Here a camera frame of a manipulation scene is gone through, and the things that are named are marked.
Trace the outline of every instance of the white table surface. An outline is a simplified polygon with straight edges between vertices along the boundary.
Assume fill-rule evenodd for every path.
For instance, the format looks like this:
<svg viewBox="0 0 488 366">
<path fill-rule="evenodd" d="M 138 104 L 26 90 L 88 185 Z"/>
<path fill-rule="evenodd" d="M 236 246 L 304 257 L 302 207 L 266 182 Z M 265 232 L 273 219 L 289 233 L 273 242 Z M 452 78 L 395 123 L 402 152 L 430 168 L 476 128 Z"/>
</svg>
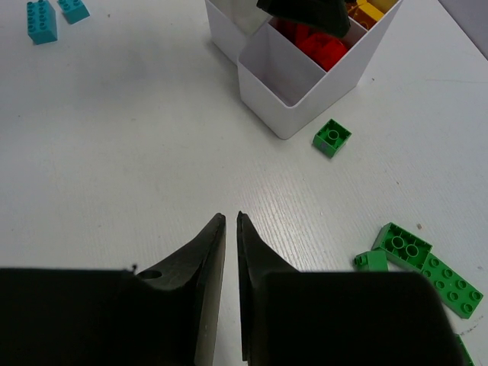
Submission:
<svg viewBox="0 0 488 366">
<path fill-rule="evenodd" d="M 436 0 L 405 0 L 358 87 L 288 141 L 239 100 L 203 1 L 85 3 L 43 46 L 25 2 L 0 5 L 0 266 L 145 268 L 222 212 L 215 365 L 241 364 L 239 210 L 301 270 L 351 270 L 393 221 L 488 295 L 488 62 Z M 329 161 L 331 117 L 353 134 Z M 487 310 L 448 311 L 476 364 Z"/>
</svg>

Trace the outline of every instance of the white storage bin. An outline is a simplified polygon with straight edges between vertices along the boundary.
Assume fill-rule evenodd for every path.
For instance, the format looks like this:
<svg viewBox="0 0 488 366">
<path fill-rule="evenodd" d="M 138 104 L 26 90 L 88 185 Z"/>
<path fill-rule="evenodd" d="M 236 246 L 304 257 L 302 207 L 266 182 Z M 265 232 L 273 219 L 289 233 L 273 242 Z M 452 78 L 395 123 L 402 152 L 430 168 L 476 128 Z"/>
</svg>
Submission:
<svg viewBox="0 0 488 366">
<path fill-rule="evenodd" d="M 351 19 L 351 29 L 342 39 L 351 48 L 329 72 L 302 53 L 269 22 L 265 21 L 251 35 L 251 27 L 247 34 L 244 33 L 242 27 L 232 22 L 210 0 L 207 0 L 207 10 L 211 9 L 208 17 L 213 41 L 230 59 L 237 59 L 242 101 L 278 137 L 289 139 L 358 84 L 402 1 L 371 0 L 379 9 L 389 10 L 369 31 Z M 222 17 L 217 23 L 216 11 Z"/>
<path fill-rule="evenodd" d="M 258 9 L 253 1 L 205 0 L 205 5 L 212 41 L 236 63 L 249 36 L 269 16 Z"/>
</svg>

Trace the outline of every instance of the teal lego brick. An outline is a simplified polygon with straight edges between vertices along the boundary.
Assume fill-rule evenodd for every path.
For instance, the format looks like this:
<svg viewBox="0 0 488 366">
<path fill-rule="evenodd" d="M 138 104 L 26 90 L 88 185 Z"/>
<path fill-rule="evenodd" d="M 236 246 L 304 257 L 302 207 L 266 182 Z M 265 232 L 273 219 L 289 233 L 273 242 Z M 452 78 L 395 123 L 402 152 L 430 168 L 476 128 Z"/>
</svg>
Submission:
<svg viewBox="0 0 488 366">
<path fill-rule="evenodd" d="M 346 143 L 351 133 L 334 120 L 326 123 L 313 138 L 313 145 L 332 158 Z"/>
<path fill-rule="evenodd" d="M 382 250 L 356 255 L 354 266 L 358 271 L 386 271 L 388 272 L 387 255 Z"/>
<path fill-rule="evenodd" d="M 474 366 L 474 362 L 473 360 L 471 359 L 471 356 L 470 354 L 467 352 L 467 349 L 466 349 L 466 346 L 464 345 L 464 342 L 463 340 L 461 339 L 461 336 L 456 334 L 455 335 L 456 337 L 456 341 L 457 343 L 459 344 L 459 346 L 461 347 L 461 353 L 463 354 L 463 358 L 464 358 L 464 364 L 466 366 Z"/>
<path fill-rule="evenodd" d="M 58 4 L 63 10 L 64 18 L 70 24 L 77 23 L 90 16 L 82 0 L 58 0 Z"/>
<path fill-rule="evenodd" d="M 442 301 L 461 318 L 469 319 L 483 295 L 443 261 L 429 253 L 422 270 Z"/>
<path fill-rule="evenodd" d="M 373 249 L 385 251 L 388 260 L 401 268 L 421 271 L 432 246 L 394 223 L 388 223 L 378 234 Z"/>
<path fill-rule="evenodd" d="M 47 0 L 27 3 L 27 34 L 35 44 L 58 40 L 56 12 Z"/>
</svg>

